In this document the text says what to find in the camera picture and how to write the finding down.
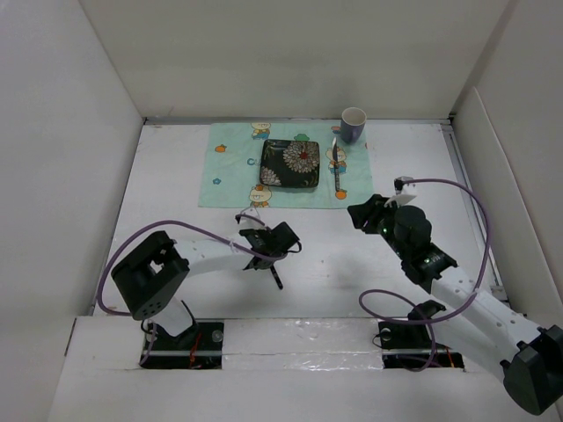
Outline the steel fork patterned handle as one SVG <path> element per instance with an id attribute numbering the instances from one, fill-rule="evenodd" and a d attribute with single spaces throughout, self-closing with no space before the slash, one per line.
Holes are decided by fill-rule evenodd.
<path id="1" fill-rule="evenodd" d="M 278 289 L 279 289 L 279 290 L 283 290 L 283 289 L 284 289 L 284 286 L 283 286 L 282 280 L 281 280 L 280 275 L 278 274 L 277 270 L 275 269 L 275 266 L 274 266 L 274 265 L 271 265 L 271 267 L 270 267 L 270 272 L 271 272 L 271 274 L 272 274 L 273 277 L 274 277 L 274 281 L 275 281 L 276 286 L 278 287 Z"/>

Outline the green cartoon print cloth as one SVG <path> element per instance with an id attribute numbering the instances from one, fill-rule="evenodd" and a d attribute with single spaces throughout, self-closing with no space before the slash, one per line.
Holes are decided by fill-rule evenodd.
<path id="1" fill-rule="evenodd" d="M 337 138 L 340 191 L 335 192 L 332 143 Z M 288 189 L 259 181 L 265 140 L 317 142 L 320 149 L 318 186 Z M 373 181 L 366 140 L 351 145 L 340 139 L 336 120 L 216 123 L 212 125 L 205 155 L 200 207 L 338 209 L 366 200 Z"/>

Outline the black floral square plate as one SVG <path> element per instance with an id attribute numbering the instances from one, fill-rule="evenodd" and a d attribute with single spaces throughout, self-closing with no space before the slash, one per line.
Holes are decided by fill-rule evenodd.
<path id="1" fill-rule="evenodd" d="M 260 157 L 261 185 L 288 189 L 318 186 L 320 149 L 317 142 L 265 140 Z"/>

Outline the purple mug white inside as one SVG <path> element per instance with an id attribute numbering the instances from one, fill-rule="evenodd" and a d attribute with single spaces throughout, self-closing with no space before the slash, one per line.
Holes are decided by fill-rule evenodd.
<path id="1" fill-rule="evenodd" d="M 340 117 L 340 138 L 346 144 L 359 140 L 367 121 L 366 113 L 358 107 L 345 109 Z"/>

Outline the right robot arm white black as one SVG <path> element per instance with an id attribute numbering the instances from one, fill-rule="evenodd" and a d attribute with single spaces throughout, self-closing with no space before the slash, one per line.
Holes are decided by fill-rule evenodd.
<path id="1" fill-rule="evenodd" d="M 517 314 L 479 287 L 456 260 L 431 241 L 425 213 L 379 194 L 348 207 L 356 229 L 379 235 L 396 253 L 406 277 L 432 295 L 414 307 L 406 325 L 417 346 L 449 346 L 497 377 L 529 414 L 544 413 L 562 397 L 562 330 Z"/>

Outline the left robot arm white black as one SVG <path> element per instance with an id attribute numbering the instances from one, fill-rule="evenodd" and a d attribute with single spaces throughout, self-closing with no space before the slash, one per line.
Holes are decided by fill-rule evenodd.
<path id="1" fill-rule="evenodd" d="M 248 222 L 232 236 L 169 222 L 205 236 L 196 241 L 176 241 L 164 230 L 148 235 L 111 271 L 131 317 L 154 323 L 157 333 L 173 346 L 187 348 L 195 341 L 196 319 L 175 297 L 184 280 L 230 270 L 274 273 L 276 261 L 302 250 L 299 237 L 286 222 L 272 229 L 254 217 Z"/>

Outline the steel knife patterned handle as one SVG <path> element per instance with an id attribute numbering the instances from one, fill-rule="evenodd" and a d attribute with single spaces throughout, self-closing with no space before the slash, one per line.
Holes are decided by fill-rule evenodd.
<path id="1" fill-rule="evenodd" d="M 338 193 L 340 191 L 340 168 L 339 168 L 339 157 L 338 157 L 338 143 L 336 137 L 333 137 L 332 156 L 333 156 L 333 175 L 334 175 L 335 192 Z"/>

